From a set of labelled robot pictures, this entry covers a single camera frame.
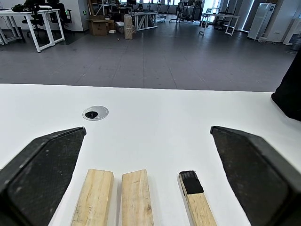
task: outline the wooden stick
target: wooden stick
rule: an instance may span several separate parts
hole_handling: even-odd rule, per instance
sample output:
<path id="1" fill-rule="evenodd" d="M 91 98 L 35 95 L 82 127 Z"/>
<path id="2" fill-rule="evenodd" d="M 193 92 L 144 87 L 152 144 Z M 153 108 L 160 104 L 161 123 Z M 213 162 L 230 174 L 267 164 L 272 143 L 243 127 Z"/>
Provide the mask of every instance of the wooden stick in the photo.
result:
<path id="1" fill-rule="evenodd" d="M 195 171 L 180 172 L 180 182 L 194 226 L 216 226 L 216 222 Z"/>
<path id="2" fill-rule="evenodd" d="M 153 226 L 146 170 L 122 175 L 122 226 Z"/>
<path id="3" fill-rule="evenodd" d="M 112 172 L 88 170 L 72 226 L 107 226 L 113 182 Z"/>

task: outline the black gripper pad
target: black gripper pad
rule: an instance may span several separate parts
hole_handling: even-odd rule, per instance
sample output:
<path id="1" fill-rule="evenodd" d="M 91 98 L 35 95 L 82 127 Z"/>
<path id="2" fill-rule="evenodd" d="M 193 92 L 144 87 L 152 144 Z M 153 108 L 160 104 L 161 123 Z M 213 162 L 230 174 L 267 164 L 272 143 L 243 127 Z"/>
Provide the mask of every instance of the black gripper pad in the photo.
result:
<path id="1" fill-rule="evenodd" d="M 85 135 L 81 127 L 36 138 L 0 171 L 1 226 L 49 224 Z"/>
<path id="2" fill-rule="evenodd" d="M 301 226 L 301 175 L 261 137 L 212 126 L 228 182 L 253 226 Z"/>

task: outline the tiled floor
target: tiled floor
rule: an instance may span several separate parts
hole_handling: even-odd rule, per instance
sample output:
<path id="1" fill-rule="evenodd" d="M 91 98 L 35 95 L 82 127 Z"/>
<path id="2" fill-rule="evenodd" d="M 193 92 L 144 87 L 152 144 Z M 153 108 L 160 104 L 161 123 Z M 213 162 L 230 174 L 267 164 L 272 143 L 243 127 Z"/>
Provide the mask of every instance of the tiled floor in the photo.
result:
<path id="1" fill-rule="evenodd" d="M 166 20 L 133 40 L 88 34 L 41 53 L 25 37 L 27 43 L 0 46 L 0 83 L 274 91 L 294 58 L 283 44 L 198 30 Z"/>

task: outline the table surface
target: table surface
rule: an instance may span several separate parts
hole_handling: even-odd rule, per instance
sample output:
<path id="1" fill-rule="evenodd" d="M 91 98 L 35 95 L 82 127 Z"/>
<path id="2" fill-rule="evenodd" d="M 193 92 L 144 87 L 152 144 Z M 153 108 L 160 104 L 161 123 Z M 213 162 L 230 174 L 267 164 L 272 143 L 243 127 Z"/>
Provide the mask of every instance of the table surface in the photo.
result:
<path id="1" fill-rule="evenodd" d="M 51 13 L 51 12 L 56 12 L 56 11 L 59 11 L 59 9 L 56 9 L 56 8 L 53 8 L 53 9 L 48 9 L 48 10 L 39 10 L 38 11 L 38 14 L 41 14 L 41 13 Z M 0 16 L 23 16 L 23 15 L 32 15 L 33 13 L 32 12 L 14 12 L 13 10 L 11 9 L 8 9 L 8 10 L 2 10 L 0 11 Z"/>
<path id="2" fill-rule="evenodd" d="M 177 176 L 195 170 L 219 226 L 249 226 L 225 176 L 212 125 L 263 137 L 301 172 L 301 123 L 273 104 L 271 93 L 0 85 L 0 168 L 34 138 L 84 126 L 71 183 L 50 225 L 69 225 L 89 168 L 114 173 L 108 225 L 121 225 L 122 174 L 147 169 L 154 223 L 190 226 Z M 109 115 L 87 121 L 102 105 Z"/>
<path id="3" fill-rule="evenodd" d="M 157 11 L 154 12 L 131 12 L 132 16 L 137 16 L 137 15 L 147 15 L 147 14 L 158 14 Z"/>
<path id="4" fill-rule="evenodd" d="M 213 13 L 204 13 L 207 16 L 223 16 L 223 17 L 232 17 L 232 18 L 240 18 L 240 16 L 230 15 L 230 14 L 213 14 Z"/>

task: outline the cardboard box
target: cardboard box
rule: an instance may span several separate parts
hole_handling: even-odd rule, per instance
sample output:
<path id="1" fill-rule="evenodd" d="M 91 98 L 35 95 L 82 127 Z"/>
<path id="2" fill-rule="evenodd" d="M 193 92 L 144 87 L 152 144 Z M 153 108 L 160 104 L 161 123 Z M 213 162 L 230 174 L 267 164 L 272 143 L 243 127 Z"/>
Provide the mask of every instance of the cardboard box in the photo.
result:
<path id="1" fill-rule="evenodd" d="M 116 30 L 114 20 L 107 20 L 107 21 L 109 23 L 108 24 L 109 30 Z"/>
<path id="2" fill-rule="evenodd" d="M 93 36 L 107 35 L 108 22 L 106 20 L 88 20 L 90 33 Z"/>
<path id="3" fill-rule="evenodd" d="M 90 15 L 90 20 L 105 20 L 105 17 L 103 15 L 98 15 L 98 16 Z"/>

